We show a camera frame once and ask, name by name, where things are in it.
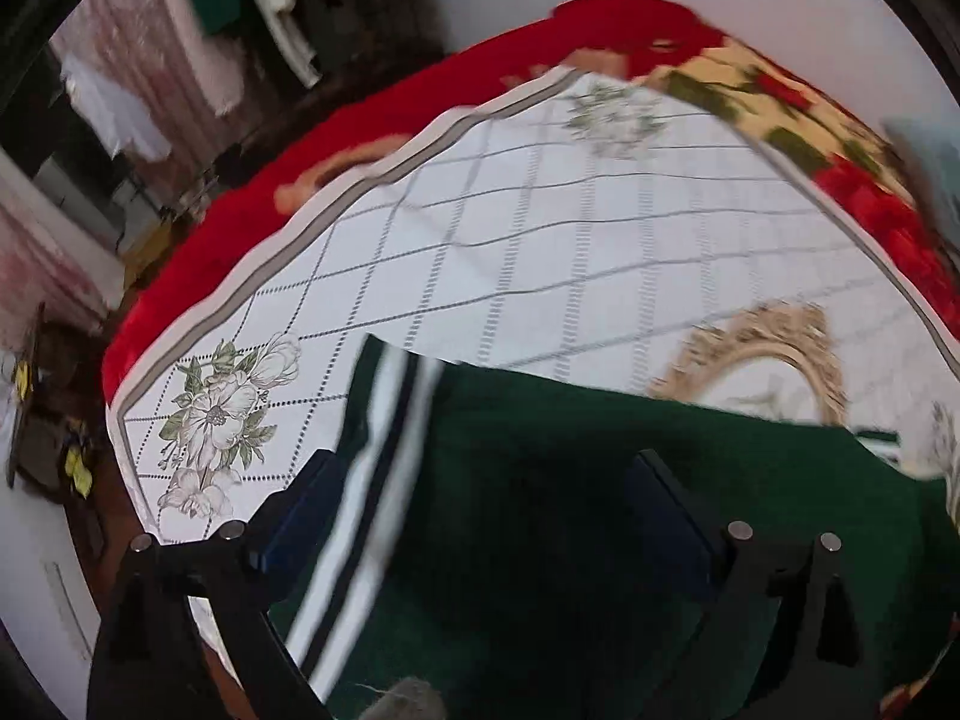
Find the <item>pink curtain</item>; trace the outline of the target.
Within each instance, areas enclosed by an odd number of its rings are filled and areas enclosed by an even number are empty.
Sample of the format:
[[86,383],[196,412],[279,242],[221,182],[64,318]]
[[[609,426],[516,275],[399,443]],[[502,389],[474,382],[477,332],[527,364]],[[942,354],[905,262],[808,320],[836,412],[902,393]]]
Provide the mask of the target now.
[[272,104],[192,0],[2,0],[2,346],[101,330],[169,218]]

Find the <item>red floral blanket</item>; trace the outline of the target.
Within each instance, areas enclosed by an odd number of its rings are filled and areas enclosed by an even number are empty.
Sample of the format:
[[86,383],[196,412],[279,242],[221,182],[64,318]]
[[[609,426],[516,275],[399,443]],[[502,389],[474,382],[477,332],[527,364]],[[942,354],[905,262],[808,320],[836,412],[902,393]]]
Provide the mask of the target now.
[[[217,279],[247,250],[280,231],[335,179],[394,156],[444,112],[483,106],[560,68],[669,94],[708,110],[747,137],[775,145],[889,248],[893,261],[918,281],[921,293],[935,305],[958,343],[958,275],[950,263],[955,252],[923,215],[884,127],[869,127],[827,94],[680,5],[665,0],[573,0],[545,20],[493,37],[361,103],[337,110],[264,167],[249,185],[218,200],[137,301],[107,350],[103,376],[112,447],[110,404],[128,368],[179,312],[212,293]],[[843,427],[869,452],[892,465],[862,427],[850,429],[818,419],[768,418],[726,410],[716,403],[716,395],[747,361],[779,356],[777,344],[755,341],[745,353],[711,364],[695,377],[690,395],[680,400],[547,380],[765,421]],[[268,493],[250,514],[233,515],[217,525],[206,525],[195,536],[169,541],[155,535],[139,516],[142,533],[156,536],[166,546],[210,538],[229,520],[249,520],[270,494],[293,483],[314,452],[335,454],[342,421],[343,415],[337,435],[311,445],[304,465],[290,481]],[[128,492],[118,455],[117,465]],[[929,478],[901,473],[921,481],[939,479],[946,485],[946,511],[958,536],[958,408],[947,419],[944,434],[935,439],[934,466]],[[875,718],[952,718],[957,712],[958,606],[934,661],[918,676],[885,691],[878,699]],[[376,689],[361,712],[348,718],[455,717],[430,683],[404,676]]]

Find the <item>light blue garment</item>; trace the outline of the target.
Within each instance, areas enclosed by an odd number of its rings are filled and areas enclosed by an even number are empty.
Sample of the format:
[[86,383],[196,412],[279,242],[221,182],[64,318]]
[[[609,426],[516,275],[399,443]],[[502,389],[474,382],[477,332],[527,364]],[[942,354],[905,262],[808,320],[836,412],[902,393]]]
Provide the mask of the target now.
[[946,246],[958,250],[957,112],[939,119],[887,117],[882,121],[893,151],[905,166],[908,184],[923,215]]

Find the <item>green white varsity jacket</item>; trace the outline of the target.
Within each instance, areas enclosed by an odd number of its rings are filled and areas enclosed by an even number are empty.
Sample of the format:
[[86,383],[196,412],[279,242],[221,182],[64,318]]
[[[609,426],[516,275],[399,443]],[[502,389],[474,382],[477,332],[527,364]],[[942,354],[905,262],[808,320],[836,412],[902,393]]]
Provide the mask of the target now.
[[747,706],[778,600],[722,614],[703,536],[647,494],[662,458],[717,535],[841,543],[877,704],[918,676],[958,606],[947,488],[843,427],[799,426],[359,348],[313,565],[274,612],[334,717],[413,676],[455,718],[726,718]]

